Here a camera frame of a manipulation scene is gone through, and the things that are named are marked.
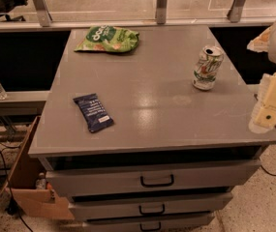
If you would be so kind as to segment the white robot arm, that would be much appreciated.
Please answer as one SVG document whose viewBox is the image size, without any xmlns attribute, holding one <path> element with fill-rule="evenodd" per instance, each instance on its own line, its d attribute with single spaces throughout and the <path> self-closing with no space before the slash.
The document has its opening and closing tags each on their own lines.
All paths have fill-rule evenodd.
<svg viewBox="0 0 276 232">
<path fill-rule="evenodd" d="M 251 40 L 247 48 L 255 52 L 267 52 L 268 59 L 276 64 L 276 21 Z M 276 126 L 276 72 L 265 73 L 259 84 L 257 103 L 249 123 L 250 131 L 266 133 Z"/>
</svg>

